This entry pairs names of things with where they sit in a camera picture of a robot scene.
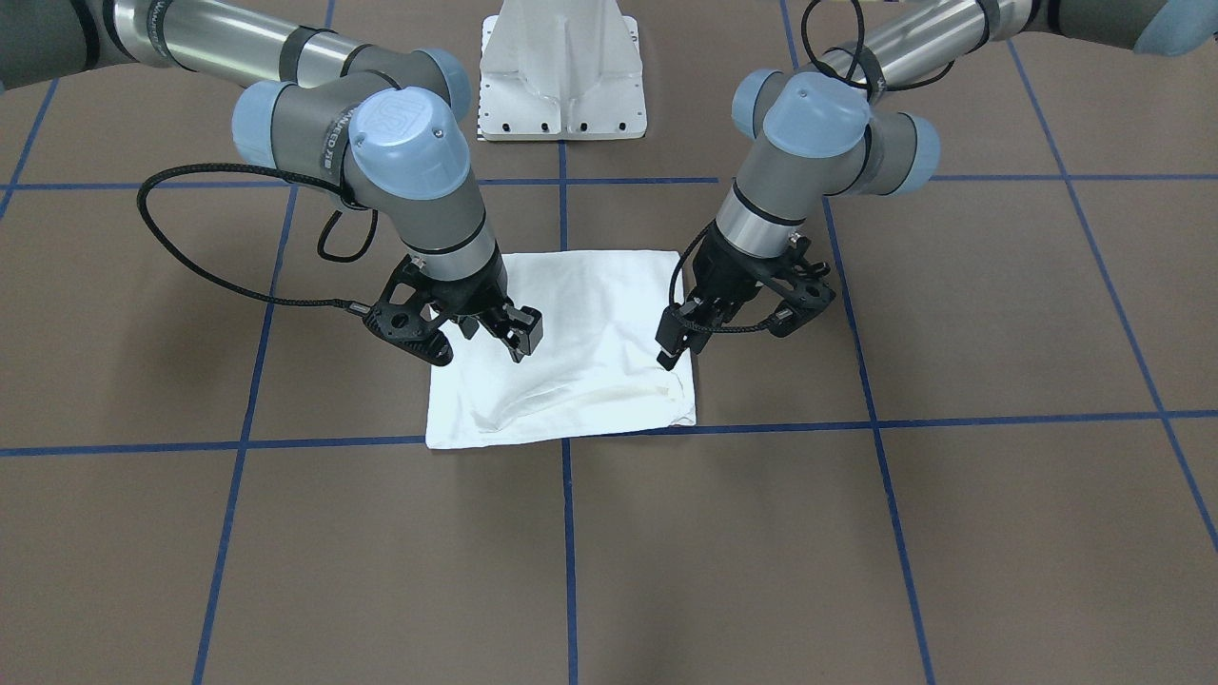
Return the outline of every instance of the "ur logo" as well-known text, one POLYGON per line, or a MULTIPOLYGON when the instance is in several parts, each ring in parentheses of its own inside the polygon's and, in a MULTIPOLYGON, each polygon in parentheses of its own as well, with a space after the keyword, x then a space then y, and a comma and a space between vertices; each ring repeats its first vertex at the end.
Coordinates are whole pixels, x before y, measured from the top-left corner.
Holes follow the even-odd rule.
POLYGON ((426 106, 400 98, 385 98, 368 117, 371 132, 407 138, 413 129, 426 122, 426 106))

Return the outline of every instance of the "black cable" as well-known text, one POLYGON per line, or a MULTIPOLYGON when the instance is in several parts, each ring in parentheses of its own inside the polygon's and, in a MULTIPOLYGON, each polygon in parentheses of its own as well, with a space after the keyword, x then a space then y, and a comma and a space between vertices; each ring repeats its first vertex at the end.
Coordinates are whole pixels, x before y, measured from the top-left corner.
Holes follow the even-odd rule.
POLYGON ((363 314, 370 307, 362 302, 354 300, 341 300, 337 297, 329 300, 291 300, 286 297, 275 297, 274 295, 264 295, 262 293, 256 293, 247 288, 242 288, 235 283, 224 280, 223 278, 213 274, 212 272, 205 269, 203 267, 196 264, 186 255, 184 255, 178 247, 169 240, 168 236, 157 225, 156 219, 152 218, 152 213, 149 212, 147 197, 149 194, 160 184, 169 180, 171 178, 178 178, 180 176, 190 176, 196 173, 248 173, 255 176, 266 176, 270 178, 278 178, 286 180, 289 183, 296 183, 300 185, 312 185, 314 188, 320 188, 337 195, 342 195, 342 189, 337 185, 322 180, 319 178, 313 178, 298 173, 285 172, 279 169, 273 169, 269 167, 256 167, 251 165, 231 165, 225 162, 208 162, 201 165, 186 165, 183 167, 174 167, 171 169, 164 169, 162 172, 155 173, 147 178, 141 185, 139 193, 135 194, 135 206, 139 207, 140 217, 144 223, 152 232, 152 236, 157 239, 162 247, 164 247, 171 255, 174 256, 184 267, 194 272, 196 275, 224 288, 225 290, 231 290, 238 295, 250 297, 251 300, 258 300, 259 302, 269 302, 272 305, 281 305, 287 307, 336 307, 340 310, 346 310, 354 314, 363 314))
POLYGON ((342 218, 342 212, 334 212, 330 215, 330 219, 325 222, 325 225, 322 227, 322 235, 317 238, 317 256, 328 262, 337 262, 340 264, 350 264, 358 261, 373 246, 373 239, 376 238, 376 219, 379 217, 380 212, 373 210, 373 221, 368 225, 368 238, 364 238, 363 246, 354 255, 335 255, 325 249, 325 244, 330 240, 330 232, 334 230, 334 227, 339 224, 339 219, 342 218))
MULTIPOLYGON (((847 69, 847 73, 843 77, 839 73, 837 73, 836 71, 833 71, 833 67, 828 66, 827 63, 825 63, 823 61, 821 61, 816 56, 816 51, 812 50, 811 39, 809 39, 809 37, 808 37, 808 20, 812 16, 812 10, 815 10, 816 6, 820 5, 822 1, 823 0, 810 0, 808 2, 808 7, 804 9, 804 16, 800 18, 800 22, 799 22, 799 34, 800 34, 800 38, 803 38, 803 40, 804 40, 804 52, 808 54, 808 61, 814 67, 816 67, 816 71, 821 72, 822 74, 825 74, 825 76, 827 76, 827 77, 829 77, 829 78, 832 78, 834 80, 840 80, 842 83, 849 85, 850 88, 857 88, 859 90, 866 90, 867 94, 870 95, 871 91, 872 91, 872 83, 871 83, 871 78, 867 76, 866 69, 864 69, 864 73, 862 73, 862 78, 864 78, 862 83, 855 83, 853 80, 854 79, 854 72, 859 67, 859 60, 860 60, 860 56, 862 55, 862 51, 866 49, 866 41, 867 41, 867 24, 866 24, 866 22, 864 20, 864 16, 862 16, 862 4, 859 0, 850 0, 850 5, 854 7, 854 16, 855 16, 855 20, 856 20, 857 27, 859 27, 859 34, 857 34, 857 39, 855 40, 854 52, 850 54, 850 67, 847 69)), ((888 87, 887 90, 889 93, 901 93, 904 90, 915 90, 915 89, 922 88, 924 85, 931 85, 932 83, 935 83, 939 79, 942 79, 943 77, 948 76, 948 73, 951 72, 951 67, 954 67, 955 65, 956 65, 956 61, 952 60, 952 61, 948 62, 946 66, 944 66, 943 69, 939 73, 934 74, 931 78, 927 78, 927 79, 923 79, 923 80, 918 80, 918 82, 915 82, 915 83, 906 83, 906 84, 901 84, 901 85, 890 85, 890 87, 888 87)))
POLYGON ((781 321, 776 314, 770 314, 764 321, 753 325, 702 325, 700 323, 694 323, 685 318, 677 312, 677 308, 680 308, 680 305, 677 305, 677 278, 681 275, 681 267, 685 266, 689 255, 692 255, 698 245, 702 244, 708 233, 710 233, 710 225, 702 229, 702 233, 693 239, 693 243, 686 247, 686 251, 681 254, 681 258, 677 260, 676 268, 672 269, 672 278, 669 280, 669 307, 672 310, 672 317, 676 318, 681 325, 699 333, 758 333, 760 330, 769 330, 781 321))

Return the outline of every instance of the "white cloth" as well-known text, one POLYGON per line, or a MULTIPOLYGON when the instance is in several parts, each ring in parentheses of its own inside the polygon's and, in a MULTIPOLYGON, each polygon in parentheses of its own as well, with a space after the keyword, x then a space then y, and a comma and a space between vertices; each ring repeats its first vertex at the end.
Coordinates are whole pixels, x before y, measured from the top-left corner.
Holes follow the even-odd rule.
POLYGON ((655 327, 676 252, 548 252, 503 261, 513 301, 542 312, 544 335, 516 364, 486 330, 465 340, 445 324, 454 358, 431 371, 429 447, 694 424, 689 355, 672 372, 655 361, 655 327))

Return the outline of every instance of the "light blue joint cap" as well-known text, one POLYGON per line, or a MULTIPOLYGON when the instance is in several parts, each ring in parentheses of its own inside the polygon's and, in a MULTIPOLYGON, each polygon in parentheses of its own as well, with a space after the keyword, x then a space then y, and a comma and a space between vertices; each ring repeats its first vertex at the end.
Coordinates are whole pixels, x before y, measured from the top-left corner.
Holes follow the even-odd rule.
POLYGON ((922 117, 915 117, 914 115, 905 116, 914 122, 914 132, 917 135, 917 149, 914 151, 914 166, 910 167, 910 174, 889 195, 914 193, 926 185, 931 180, 931 177, 934 176, 934 172, 939 169, 939 160, 943 157, 943 143, 939 140, 939 132, 935 130, 934 124, 922 117))
POLYGON ((448 104, 425 88, 391 88, 364 100, 347 137, 368 179, 398 197, 436 200, 469 176, 469 143, 448 104))
POLYGON ((470 90, 469 74, 465 73, 465 67, 447 50, 424 48, 419 52, 431 57, 436 62, 436 66, 440 67, 440 72, 445 74, 445 83, 448 85, 448 106, 452 107, 457 121, 462 121, 474 105, 474 93, 470 90))
POLYGON ((1218 0, 1167 0, 1134 44, 1139 55, 1178 57, 1218 33, 1218 0))
POLYGON ((270 146, 270 123, 275 113, 279 94, 290 84, 278 80, 259 80, 245 89, 233 108, 233 144, 246 162, 275 166, 270 146))
POLYGON ((736 88, 736 95, 732 98, 732 121, 736 122, 736 128, 747 135, 749 140, 754 140, 758 137, 758 132, 753 130, 753 121, 756 118, 758 98, 761 96, 761 87, 776 73, 782 72, 758 69, 744 77, 744 80, 736 88))
POLYGON ((871 105, 861 90, 805 72, 790 77, 762 127, 780 150, 823 160, 854 149, 870 121, 871 105))

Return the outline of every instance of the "black band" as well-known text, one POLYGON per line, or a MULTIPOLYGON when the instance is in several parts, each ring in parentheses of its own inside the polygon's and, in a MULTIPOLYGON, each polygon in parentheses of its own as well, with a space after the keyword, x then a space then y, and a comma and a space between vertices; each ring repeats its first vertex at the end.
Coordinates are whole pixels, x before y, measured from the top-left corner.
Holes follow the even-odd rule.
MULTIPOLYGON (((855 185, 859 185, 859 182, 862 180, 862 174, 867 173, 867 163, 871 162, 871 156, 875 152, 875 150, 872 147, 875 140, 872 140, 872 137, 873 137, 873 133, 871 130, 871 124, 868 123, 867 128, 864 129, 864 132, 862 132, 862 143, 864 143, 864 149, 862 149, 862 166, 859 167, 859 173, 855 174, 854 180, 850 182, 850 185, 847 185, 845 188, 843 188, 842 190, 838 190, 837 193, 829 193, 828 195, 826 195, 827 197, 837 197, 838 195, 842 195, 843 193, 847 193, 848 190, 850 190, 855 185)), ((881 147, 879 154, 883 154, 883 147, 881 147)), ((877 163, 876 167, 875 167, 875 169, 872 169, 873 171, 873 173, 871 174, 872 177, 867 179, 867 183, 871 183, 872 180, 876 179, 877 176, 879 176, 879 166, 883 165, 883 163, 884 163, 884 161, 881 158, 879 163, 877 163)))
POLYGON ((114 48, 118 48, 119 52, 127 55, 128 60, 138 62, 139 60, 135 59, 135 55, 127 51, 123 39, 118 38, 118 26, 114 24, 114 0, 105 0, 101 4, 101 21, 106 24, 106 34, 110 35, 110 41, 114 44, 114 48))
POLYGON ((1049 21, 1049 30, 1056 33, 1057 35, 1066 35, 1062 33, 1062 0, 1049 0, 1049 16, 1045 17, 1049 21))
POLYGON ((859 66, 867 76, 867 101, 876 104, 888 90, 888 77, 884 76, 884 66, 879 63, 879 57, 871 51, 871 48, 862 46, 862 55, 859 55, 859 66))
POLYGON ((376 74, 376 76, 379 76, 379 77, 384 78, 384 79, 385 79, 385 83, 389 83, 389 84, 390 84, 390 85, 392 85, 392 87, 393 87, 395 89, 397 89, 397 90, 404 90, 404 88, 403 88, 403 85, 402 85, 401 83, 398 83, 398 82, 393 80, 393 77, 389 76, 389 74, 387 74, 387 73, 385 73, 385 72, 379 72, 379 71, 376 71, 376 69, 365 69, 365 71, 362 71, 362 72, 359 72, 359 73, 370 73, 370 74, 376 74))
POLYGON ((347 76, 347 72, 351 71, 351 62, 356 61, 356 56, 358 56, 361 52, 363 52, 365 48, 371 48, 371 46, 373 46, 371 43, 364 43, 359 48, 356 48, 354 50, 352 50, 351 54, 347 55, 346 61, 342 62, 342 71, 339 72, 339 76, 340 77, 347 76))
POLYGON ((736 199, 739 200, 742 205, 744 205, 745 210, 753 212, 754 215, 764 218, 770 223, 776 223, 778 225, 797 227, 797 225, 803 225, 804 222, 808 221, 806 217, 801 219, 784 219, 782 217, 776 217, 771 215, 770 212, 762 210, 761 207, 758 207, 756 205, 753 204, 752 200, 749 200, 748 197, 744 196, 743 193, 741 193, 741 186, 736 185, 734 180, 732 182, 732 193, 736 194, 736 199))
POLYGON ((1028 30, 1028 27, 1032 26, 1032 22, 1037 21, 1038 16, 1040 16, 1040 0, 1032 0, 1032 11, 1028 12, 1028 22, 1023 24, 1022 30, 1028 30))
POLYGON ((279 80, 296 83, 296 71, 301 65, 301 54, 304 52, 304 44, 319 33, 334 33, 328 28, 312 28, 307 26, 296 27, 296 30, 287 35, 284 46, 279 49, 279 80))
POLYGON ((101 37, 97 35, 97 22, 93 21, 93 12, 84 0, 72 0, 72 9, 77 13, 80 33, 84 35, 84 67, 80 71, 86 72, 96 67, 97 60, 101 59, 101 37))
POLYGON ((980 41, 976 48, 970 50, 970 52, 976 52, 985 46, 987 43, 994 38, 994 29, 1002 23, 1002 9, 998 6, 998 0, 976 0, 977 5, 982 9, 985 15, 985 32, 982 34, 980 41))
POLYGON ((464 246, 469 245, 470 243, 473 243, 474 239, 477 238, 479 234, 482 233, 484 228, 486 228, 486 212, 485 211, 482 212, 482 221, 480 221, 477 223, 477 228, 474 229, 474 233, 470 233, 469 238, 466 238, 465 240, 462 240, 460 243, 453 245, 452 247, 445 247, 443 250, 424 250, 423 247, 415 247, 414 245, 410 245, 410 250, 414 250, 415 252, 419 252, 421 255, 451 255, 452 252, 456 252, 457 250, 460 250, 462 247, 464 247, 464 246))
POLYGON ((893 193, 896 193, 898 190, 901 189, 901 185, 905 185, 905 182, 910 179, 910 174, 914 173, 914 162, 917 161, 917 122, 915 122, 914 117, 906 115, 905 112, 898 112, 898 113, 907 118, 910 123, 914 124, 914 158, 910 160, 910 168, 905 172, 905 178, 903 178, 901 182, 896 184, 896 188, 893 188, 890 191, 884 193, 883 195, 884 197, 892 195, 893 193))
POLYGON ((173 0, 157 0, 149 7, 149 43, 152 44, 152 49, 158 55, 181 67, 181 62, 174 59, 173 52, 169 52, 169 41, 164 38, 164 15, 169 11, 169 5, 172 4, 173 0))

